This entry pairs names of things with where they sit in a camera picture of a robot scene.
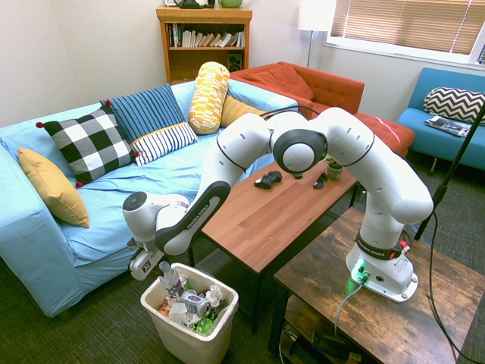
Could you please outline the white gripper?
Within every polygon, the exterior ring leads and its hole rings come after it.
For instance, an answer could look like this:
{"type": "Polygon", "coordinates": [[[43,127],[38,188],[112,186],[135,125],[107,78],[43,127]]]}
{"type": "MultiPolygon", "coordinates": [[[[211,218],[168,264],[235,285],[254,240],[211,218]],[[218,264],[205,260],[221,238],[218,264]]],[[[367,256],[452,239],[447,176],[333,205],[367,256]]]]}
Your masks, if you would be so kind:
{"type": "Polygon", "coordinates": [[[146,252],[144,249],[138,248],[129,264],[132,277],[138,281],[143,281],[153,268],[158,266],[163,256],[163,252],[159,250],[146,252]]]}

